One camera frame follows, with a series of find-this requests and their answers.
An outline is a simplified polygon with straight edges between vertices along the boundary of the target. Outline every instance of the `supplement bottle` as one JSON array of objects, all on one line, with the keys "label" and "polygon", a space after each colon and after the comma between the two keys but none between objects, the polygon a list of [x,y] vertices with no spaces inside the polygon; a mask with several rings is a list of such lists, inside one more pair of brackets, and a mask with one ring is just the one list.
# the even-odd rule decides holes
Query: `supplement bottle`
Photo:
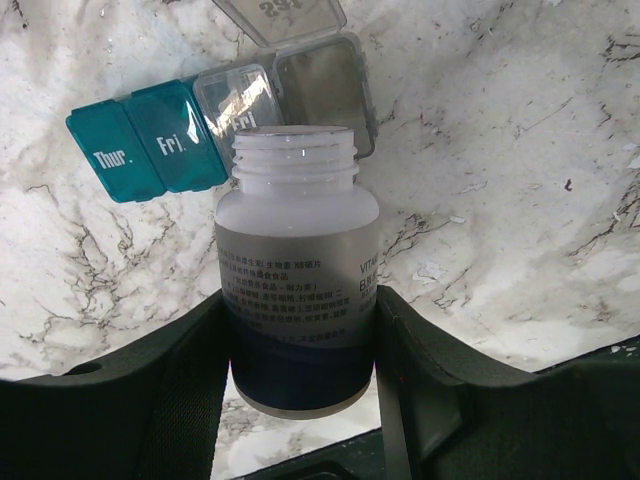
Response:
[{"label": "supplement bottle", "polygon": [[353,131],[258,128],[233,147],[239,190],[216,211],[233,378],[269,415],[333,414],[373,368],[379,207],[353,183]]}]

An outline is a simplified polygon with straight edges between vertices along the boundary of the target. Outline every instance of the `silver label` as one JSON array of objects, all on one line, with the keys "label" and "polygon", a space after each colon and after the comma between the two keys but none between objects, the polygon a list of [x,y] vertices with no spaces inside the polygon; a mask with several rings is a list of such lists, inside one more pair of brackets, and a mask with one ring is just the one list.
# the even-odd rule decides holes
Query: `silver label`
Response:
[{"label": "silver label", "polygon": [[216,223],[222,292],[246,327],[316,348],[368,342],[378,282],[379,224],[314,237],[232,232]]}]

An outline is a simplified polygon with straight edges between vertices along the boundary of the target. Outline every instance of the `white marble countertop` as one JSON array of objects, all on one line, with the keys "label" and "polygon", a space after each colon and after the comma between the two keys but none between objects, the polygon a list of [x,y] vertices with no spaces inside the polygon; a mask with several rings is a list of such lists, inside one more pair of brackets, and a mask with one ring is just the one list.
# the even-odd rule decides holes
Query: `white marble countertop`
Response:
[{"label": "white marble countertop", "polygon": [[[526,370],[639,334],[640,4],[343,5],[381,121],[358,176],[382,206],[381,282]],[[121,347],[220,286],[228,187],[113,203],[65,117],[257,47],[207,0],[0,0],[0,46],[0,377],[20,379]],[[375,388],[285,422],[231,386],[213,477],[378,425]]]}]

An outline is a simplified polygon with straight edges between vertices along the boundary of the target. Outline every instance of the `pill bottle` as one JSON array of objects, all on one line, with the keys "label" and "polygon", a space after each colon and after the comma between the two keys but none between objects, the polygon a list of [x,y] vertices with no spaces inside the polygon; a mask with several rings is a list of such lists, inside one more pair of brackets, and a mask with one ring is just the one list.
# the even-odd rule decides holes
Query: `pill bottle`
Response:
[{"label": "pill bottle", "polygon": [[233,378],[269,415],[331,415],[373,368],[379,207],[354,185],[353,131],[263,127],[233,147],[239,188],[215,216]]}]

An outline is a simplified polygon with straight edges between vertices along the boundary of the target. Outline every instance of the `teal compartment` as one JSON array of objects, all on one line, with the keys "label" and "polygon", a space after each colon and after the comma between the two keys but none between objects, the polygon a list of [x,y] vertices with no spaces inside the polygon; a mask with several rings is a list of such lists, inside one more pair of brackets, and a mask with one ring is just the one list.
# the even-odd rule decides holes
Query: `teal compartment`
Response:
[{"label": "teal compartment", "polygon": [[167,191],[122,105],[116,101],[73,110],[66,124],[116,202],[144,202]]},{"label": "teal compartment", "polygon": [[188,85],[173,80],[120,103],[169,191],[206,190],[227,180]]}]

